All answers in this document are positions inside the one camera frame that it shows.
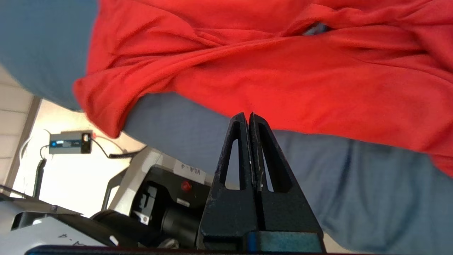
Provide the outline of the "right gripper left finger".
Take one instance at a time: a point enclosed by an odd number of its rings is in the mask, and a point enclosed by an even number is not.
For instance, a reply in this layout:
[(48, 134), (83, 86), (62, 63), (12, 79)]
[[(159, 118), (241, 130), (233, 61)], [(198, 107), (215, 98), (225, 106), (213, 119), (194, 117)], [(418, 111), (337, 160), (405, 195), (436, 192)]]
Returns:
[[(238, 142), (239, 189), (230, 190), (225, 181), (233, 143)], [(244, 237), (257, 229), (256, 207), (249, 150), (248, 125), (244, 113), (230, 120), (217, 163), (211, 190), (200, 221), (197, 248), (215, 252), (247, 250)]]

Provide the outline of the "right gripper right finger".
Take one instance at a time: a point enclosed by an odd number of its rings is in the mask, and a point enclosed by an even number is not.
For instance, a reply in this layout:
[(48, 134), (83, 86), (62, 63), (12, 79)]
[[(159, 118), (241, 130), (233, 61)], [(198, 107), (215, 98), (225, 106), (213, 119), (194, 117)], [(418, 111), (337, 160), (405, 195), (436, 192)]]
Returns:
[(269, 124), (250, 115), (257, 231), (249, 233), (249, 252), (324, 253), (322, 229)]

